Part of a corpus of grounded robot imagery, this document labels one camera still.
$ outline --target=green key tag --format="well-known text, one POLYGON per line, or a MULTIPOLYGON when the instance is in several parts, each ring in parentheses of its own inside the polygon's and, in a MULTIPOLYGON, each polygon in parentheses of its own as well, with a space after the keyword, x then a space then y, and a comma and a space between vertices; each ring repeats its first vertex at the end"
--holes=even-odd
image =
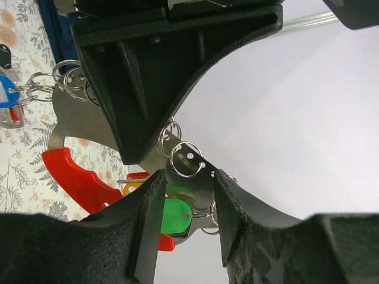
POLYGON ((191 208, 180 199, 166 199, 163 209, 162 234, 184 232, 191 224, 191 208))

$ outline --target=floral wallpaper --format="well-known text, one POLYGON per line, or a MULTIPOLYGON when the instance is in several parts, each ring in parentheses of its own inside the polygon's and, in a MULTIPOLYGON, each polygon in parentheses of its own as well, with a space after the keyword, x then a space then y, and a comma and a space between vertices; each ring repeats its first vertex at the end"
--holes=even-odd
MULTIPOLYGON (((11 50, 12 68, 2 71, 21 86, 34 72, 51 73, 55 65, 46 31, 34 0, 0 0, 0 44, 11 50)), ((43 84, 53 84, 44 78, 43 84)), ((42 161, 56 116, 51 103, 33 101, 24 108, 25 125, 0 127, 0 212, 42 212, 60 220, 79 220, 88 214, 55 182, 42 161)), ((81 138, 69 137, 75 162, 94 170, 114 188, 126 178, 127 166, 118 152, 81 138)))

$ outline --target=orange handle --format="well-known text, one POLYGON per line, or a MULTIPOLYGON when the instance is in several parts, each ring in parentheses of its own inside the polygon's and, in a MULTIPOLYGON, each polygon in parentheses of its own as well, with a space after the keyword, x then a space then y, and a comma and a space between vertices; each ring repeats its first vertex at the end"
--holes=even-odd
POLYGON ((118 189, 102 182, 95 172, 79 167, 72 160, 69 148, 45 151, 42 159, 57 183, 90 214, 123 197, 118 189))

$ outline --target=dark blue cloth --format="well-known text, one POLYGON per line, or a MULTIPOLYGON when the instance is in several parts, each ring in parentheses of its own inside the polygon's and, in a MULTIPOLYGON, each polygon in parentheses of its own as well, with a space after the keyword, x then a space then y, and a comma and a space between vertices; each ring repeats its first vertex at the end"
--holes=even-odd
MULTIPOLYGON (((73 43, 70 25, 80 20, 58 15, 54 0, 37 0, 41 17, 52 47, 55 62, 66 59, 78 59, 78 54, 73 43)), ((74 65, 63 66, 59 71, 66 73, 74 65)))

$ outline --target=blue key tag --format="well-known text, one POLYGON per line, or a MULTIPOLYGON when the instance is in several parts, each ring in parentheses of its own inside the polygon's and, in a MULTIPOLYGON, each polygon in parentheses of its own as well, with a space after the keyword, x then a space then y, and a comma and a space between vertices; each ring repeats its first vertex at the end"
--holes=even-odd
POLYGON ((10 89, 16 89, 14 83, 5 75, 0 75, 0 108, 12 108, 17 104, 20 92, 11 93, 10 89))

